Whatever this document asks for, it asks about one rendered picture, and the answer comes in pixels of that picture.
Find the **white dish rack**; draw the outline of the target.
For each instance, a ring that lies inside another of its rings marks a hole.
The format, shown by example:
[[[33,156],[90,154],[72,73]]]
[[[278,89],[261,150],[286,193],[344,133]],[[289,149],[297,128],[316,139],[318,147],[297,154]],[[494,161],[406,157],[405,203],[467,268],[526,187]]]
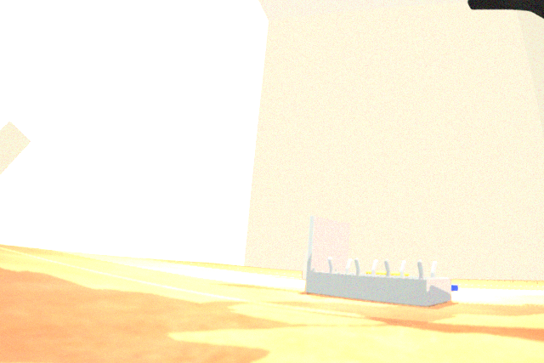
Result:
[[[425,307],[451,301],[451,278],[436,277],[436,261],[429,277],[422,260],[416,262],[418,277],[404,276],[405,260],[399,275],[391,275],[389,259],[384,260],[386,275],[376,275],[376,259],[371,274],[361,273],[358,258],[354,262],[356,273],[351,273],[349,224],[310,215],[305,292]]]

